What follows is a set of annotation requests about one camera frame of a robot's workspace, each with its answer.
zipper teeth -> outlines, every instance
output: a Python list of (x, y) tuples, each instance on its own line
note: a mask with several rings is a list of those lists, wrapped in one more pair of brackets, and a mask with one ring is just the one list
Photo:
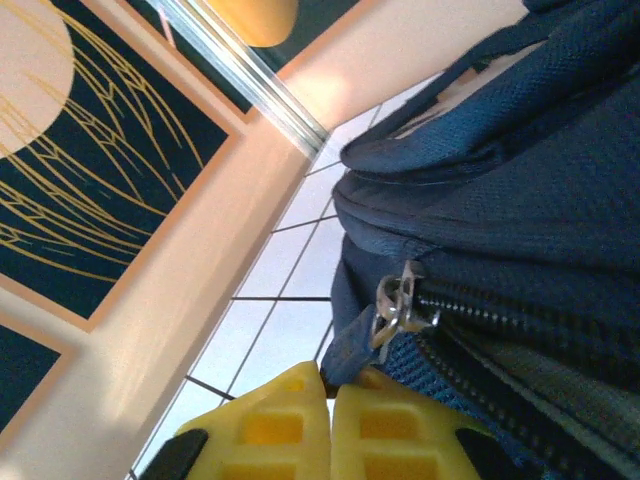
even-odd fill
[(478, 389), (473, 381), (460, 375), (425, 338), (420, 335), (416, 335), (414, 338), (430, 365), (463, 397), (479, 405), (487, 417), (491, 418), (501, 429), (509, 432), (552, 469), (575, 480), (585, 479), (584, 472), (579, 470), (577, 465), (572, 465), (569, 457), (559, 455), (556, 447), (546, 441), (544, 435), (521, 423), (508, 408), (505, 408), (500, 402), (490, 399), (490, 396)]
[[(541, 352), (560, 355), (563, 360), (587, 369), (598, 378), (633, 388), (638, 376), (638, 365), (623, 358), (622, 352), (637, 350), (637, 333), (628, 329), (621, 334), (620, 328), (611, 327), (595, 320), (584, 320), (534, 307), (477, 289), (461, 287), (443, 281), (429, 279), (430, 283), (445, 287), (452, 295), (425, 292), (419, 295), (422, 307), (431, 307), (456, 314), (472, 325), (488, 329), (503, 338), (532, 344)], [(493, 311), (473, 307), (452, 299), (452, 296), (467, 296), (491, 303)], [(508, 314), (500, 310), (508, 309)], [(531, 322), (539, 318), (541, 322)]]

zipper pull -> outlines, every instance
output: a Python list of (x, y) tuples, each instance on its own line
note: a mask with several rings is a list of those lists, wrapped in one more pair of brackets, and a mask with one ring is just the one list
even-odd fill
[(368, 365), (383, 365), (391, 340), (401, 332), (421, 332), (438, 325), (440, 311), (428, 320), (413, 311), (416, 280), (422, 266), (408, 261), (401, 278), (387, 276), (376, 291), (376, 305), (369, 305), (337, 335), (322, 359), (320, 375), (327, 398), (335, 398), (340, 386), (352, 383)]

backpack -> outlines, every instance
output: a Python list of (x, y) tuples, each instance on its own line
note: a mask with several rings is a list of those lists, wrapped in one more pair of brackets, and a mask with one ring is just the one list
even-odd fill
[(640, 3), (525, 6), (344, 147), (322, 374), (479, 419), (521, 478), (640, 479)]

white tile floor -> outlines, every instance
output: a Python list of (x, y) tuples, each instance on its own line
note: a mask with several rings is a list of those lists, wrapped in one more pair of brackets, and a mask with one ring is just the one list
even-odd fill
[(322, 357), (333, 338), (328, 297), (344, 233), (331, 202), (331, 189), (345, 170), (339, 163), (340, 149), (429, 81), (332, 133), (133, 465), (130, 480), (141, 475), (186, 421), (299, 362)]

zipper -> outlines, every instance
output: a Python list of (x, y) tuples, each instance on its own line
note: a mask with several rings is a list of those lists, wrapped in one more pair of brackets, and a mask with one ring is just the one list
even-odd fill
[[(565, 430), (566, 423), (526, 398), (528, 387), (509, 378), (508, 366), (489, 366), (491, 360), (473, 339), (524, 345), (598, 380), (634, 390), (640, 383), (637, 332), (625, 330), (623, 335), (595, 320), (433, 279), (417, 262), (407, 262), (401, 278), (385, 277), (378, 287), (375, 311), (365, 310), (349, 329), (350, 334), (334, 339), (322, 361), (323, 379), (334, 393), (335, 386), (355, 380), (367, 364), (384, 365), (391, 341), (399, 333), (411, 332), (430, 367), (539, 463), (575, 480), (635, 478), (626, 472), (629, 464), (637, 469), (636, 452), (622, 458), (622, 468), (612, 467), (609, 459), (601, 460), (594, 453), (596, 448), (585, 446)], [(351, 350), (345, 348), (345, 338), (357, 338), (351, 341)], [(338, 364), (348, 365), (341, 378), (334, 374)]]
[(434, 278), (416, 285), (416, 310), (437, 311), (456, 324), (522, 344), (590, 377), (638, 393), (638, 329), (607, 325)]

